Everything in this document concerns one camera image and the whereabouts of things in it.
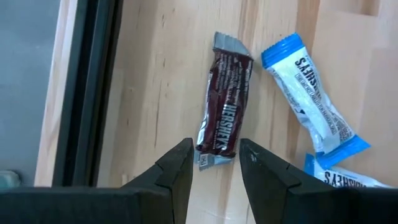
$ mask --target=hershey's chocolate bar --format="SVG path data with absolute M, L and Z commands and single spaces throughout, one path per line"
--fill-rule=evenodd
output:
M 196 147 L 201 170 L 228 163 L 235 156 L 253 63 L 238 39 L 218 32 L 213 51 L 215 59 L 208 76 L 205 116 Z

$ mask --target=blue and white wrapper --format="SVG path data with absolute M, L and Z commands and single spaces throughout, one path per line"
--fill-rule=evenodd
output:
M 305 156 L 304 171 L 316 177 L 326 184 L 334 187 L 379 187 L 392 188 L 386 184 L 382 184 L 377 180 L 366 177 L 365 175 L 356 174 L 340 167 L 331 167 L 330 169 L 322 169 L 313 155 Z
M 322 168 L 370 147 L 331 103 L 298 34 L 268 48 L 261 58 L 262 66 L 275 78 L 298 120 L 308 129 Z

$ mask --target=candy bar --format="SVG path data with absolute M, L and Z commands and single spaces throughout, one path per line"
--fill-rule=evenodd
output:
M 377 180 L 366 177 L 365 175 L 356 174 L 340 167 L 331 167 L 330 169 L 322 169 L 314 156 L 307 154 L 305 156 L 304 171 L 316 177 L 326 184 L 334 187 L 385 187 L 392 188 L 386 184 L 382 184 Z
M 370 147 L 331 103 L 298 34 L 265 50 L 262 65 L 275 78 L 300 123 L 308 129 L 321 167 L 327 169 Z
M 219 32 L 214 39 L 215 59 L 208 74 L 205 115 L 195 151 L 200 170 L 229 163 L 235 156 L 253 64 L 238 39 Z

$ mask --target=wood grain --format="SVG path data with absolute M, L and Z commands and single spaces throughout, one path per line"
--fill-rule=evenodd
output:
M 392 98 L 397 68 L 391 59 L 397 53 L 391 49 L 398 36 L 396 1 L 131 0 L 123 10 L 115 64 L 123 83 L 114 87 L 120 88 L 120 106 L 108 112 L 113 115 L 107 125 L 116 127 L 116 135 L 108 144 L 111 168 L 104 171 L 104 185 L 118 187 L 182 138 L 196 139 L 216 30 L 239 37 L 256 59 L 242 138 L 298 167 L 305 153 L 313 152 L 307 130 L 259 58 L 264 49 L 298 32 L 330 98 L 374 146 L 341 165 L 398 185 L 389 171 L 395 168 L 398 134 Z M 203 172 L 195 167 L 187 223 L 254 223 L 238 157 Z
M 61 0 L 40 138 L 35 186 L 51 186 L 77 0 Z

